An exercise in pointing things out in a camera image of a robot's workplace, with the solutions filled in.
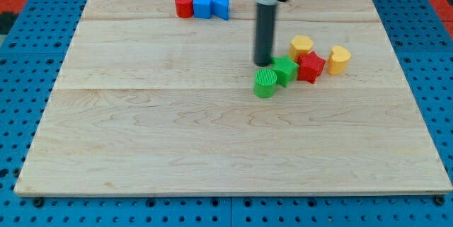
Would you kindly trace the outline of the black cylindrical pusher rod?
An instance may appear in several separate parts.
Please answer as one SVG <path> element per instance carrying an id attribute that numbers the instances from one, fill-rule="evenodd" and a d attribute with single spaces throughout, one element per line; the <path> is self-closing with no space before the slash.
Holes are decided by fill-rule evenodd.
<path id="1" fill-rule="evenodd" d="M 267 66 L 272 61 L 276 15 L 276 5 L 256 4 L 253 61 L 257 66 Z"/>

